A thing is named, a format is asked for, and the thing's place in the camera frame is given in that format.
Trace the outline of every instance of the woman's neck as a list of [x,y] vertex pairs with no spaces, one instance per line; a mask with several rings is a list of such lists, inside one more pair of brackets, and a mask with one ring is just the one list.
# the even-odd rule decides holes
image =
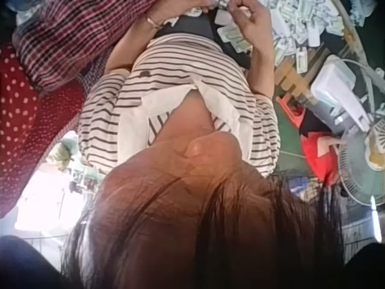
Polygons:
[[214,129],[211,113],[198,90],[191,90],[170,115],[155,143],[179,137],[196,138],[210,134]]

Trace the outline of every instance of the dark hair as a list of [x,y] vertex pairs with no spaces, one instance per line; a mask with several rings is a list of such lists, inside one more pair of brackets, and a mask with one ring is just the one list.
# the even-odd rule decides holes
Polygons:
[[[84,248],[85,227],[93,212],[89,208],[72,231],[64,251],[62,271],[71,288],[120,288],[120,278],[125,273],[122,264],[130,256],[129,242],[141,226],[141,218],[179,179],[157,191],[140,208],[122,218],[120,231],[109,240],[110,248],[101,264],[90,264],[86,279],[81,275],[80,263]],[[263,272],[253,272],[242,281],[235,276],[231,252],[238,242],[239,216],[244,206],[242,188],[238,188],[229,206],[222,183],[210,195],[200,216],[196,233],[193,272],[191,284],[185,288],[336,288],[341,283],[343,270],[343,240],[339,207],[336,197],[330,191],[319,192],[316,204],[310,205],[291,195],[284,183],[272,185],[272,213],[275,227],[275,269],[272,278],[266,280]],[[310,222],[314,229],[309,238],[303,224]],[[245,265],[249,260],[238,260]]]

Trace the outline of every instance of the bracelet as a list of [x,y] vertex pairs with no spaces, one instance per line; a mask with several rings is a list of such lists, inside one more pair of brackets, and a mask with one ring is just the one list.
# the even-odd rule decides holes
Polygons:
[[147,19],[147,22],[152,26],[152,28],[156,30],[162,29],[163,26],[159,26],[158,24],[156,24],[147,14],[146,14],[146,19]]

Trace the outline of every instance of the woman's hand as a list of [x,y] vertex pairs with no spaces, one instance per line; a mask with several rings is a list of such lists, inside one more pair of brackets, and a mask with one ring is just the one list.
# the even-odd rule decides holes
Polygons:
[[201,7],[203,11],[215,7],[215,0],[157,0],[148,12],[148,17],[161,26],[167,19],[183,15],[193,8]]
[[[250,10],[251,16],[247,16],[238,7],[245,6]],[[270,11],[258,0],[231,0],[227,10],[243,37],[256,48],[264,57],[273,57],[273,29],[271,26]]]

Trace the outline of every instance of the woman's hair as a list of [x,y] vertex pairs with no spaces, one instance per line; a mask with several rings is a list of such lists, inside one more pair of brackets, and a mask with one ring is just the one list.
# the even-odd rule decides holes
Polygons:
[[[72,288],[128,288],[122,286],[122,279],[126,276],[124,264],[134,254],[131,252],[132,242],[136,242],[138,231],[144,226],[143,218],[153,217],[152,212],[147,213],[149,208],[178,181],[161,188],[141,207],[130,208],[126,216],[119,218],[124,220],[119,224],[119,231],[107,237],[105,242],[109,246],[103,252],[96,253],[103,254],[103,258],[92,255],[95,251],[86,248],[89,242],[86,246],[84,238],[89,234],[86,227],[92,219],[93,209],[89,208],[83,214],[64,251],[63,276]],[[200,213],[194,233],[193,264],[189,266],[192,268],[191,278],[182,282],[184,288],[336,288],[340,284],[343,240],[339,206],[333,193],[322,189],[318,201],[311,207],[291,195],[283,182],[272,185],[269,198],[274,228],[274,254],[271,258],[274,260],[270,272],[264,272],[250,268],[259,262],[256,256],[260,250],[255,246],[257,253],[253,253],[253,247],[250,250],[238,246],[240,227],[246,226],[240,222],[240,216],[248,200],[243,197],[242,188],[238,188],[229,200],[225,194],[226,186],[222,183],[211,193]],[[162,218],[158,217],[156,221],[161,224]],[[249,252],[243,252],[242,258],[233,258],[234,252],[240,250]],[[151,279],[152,276],[134,278]]]

